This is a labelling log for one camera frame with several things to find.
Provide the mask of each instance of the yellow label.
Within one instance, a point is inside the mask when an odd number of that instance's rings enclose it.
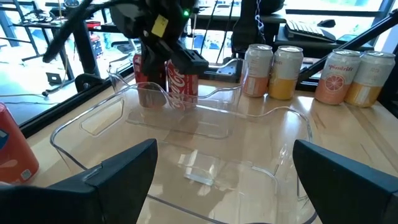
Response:
[[[161,15],[158,15],[155,24],[152,27],[152,33],[158,37],[163,37],[164,30],[166,30],[167,27],[167,23],[169,23],[169,20]]]

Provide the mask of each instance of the transparent plastic tray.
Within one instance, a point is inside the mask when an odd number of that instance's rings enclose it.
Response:
[[[315,219],[291,158],[296,139],[312,140],[305,117],[289,108],[238,113],[256,100],[241,96],[239,86],[211,94],[201,94],[207,89],[200,86],[200,97],[186,100],[155,83],[141,84],[126,86],[53,132],[51,144],[72,174],[156,138],[157,167],[138,223]]]

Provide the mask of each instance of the computer keyboard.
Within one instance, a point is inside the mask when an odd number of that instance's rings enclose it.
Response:
[[[291,39],[313,39],[314,41],[336,42],[336,37],[311,24],[303,22],[287,21],[285,26],[285,35]]]

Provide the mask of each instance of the white can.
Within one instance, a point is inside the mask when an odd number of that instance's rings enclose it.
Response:
[[[247,75],[243,78],[243,93],[245,95],[259,97],[267,92],[273,56],[271,46],[265,44],[249,46],[244,56],[246,65],[242,74]]]
[[[372,106],[395,64],[394,54],[365,51],[361,56],[361,65],[347,92],[345,102],[361,107]]]
[[[272,64],[269,96],[278,100],[289,100],[293,97],[303,59],[303,49],[300,47],[278,47]]]
[[[343,102],[361,63],[360,55],[353,50],[333,50],[323,67],[315,98],[330,105]]]

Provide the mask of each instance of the beverage can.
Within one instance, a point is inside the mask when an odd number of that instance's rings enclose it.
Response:
[[[344,101],[348,88],[358,71],[361,54],[353,50],[334,49],[323,67],[315,90],[318,101],[338,105]]]
[[[394,54],[365,51],[361,56],[361,65],[347,92],[345,102],[360,107],[372,106],[395,64]]]
[[[243,93],[247,96],[260,97],[267,92],[269,71],[271,69],[272,47],[265,44],[251,44],[244,56],[246,61]]]
[[[138,83],[139,104],[145,108],[160,108],[166,104],[163,93],[155,85],[147,83],[154,82],[164,90],[166,89],[166,73],[165,67],[159,67],[159,74],[146,75],[142,72],[142,56],[135,54],[132,58],[134,75],[136,83]]]
[[[293,97],[303,59],[303,49],[300,47],[278,47],[271,68],[269,96],[278,100],[289,100]]]
[[[167,82],[170,104],[173,108],[185,110],[193,108],[198,101],[199,76],[183,75],[171,60],[167,62]]]
[[[39,169],[32,149],[5,104],[0,103],[0,181],[27,182]]]

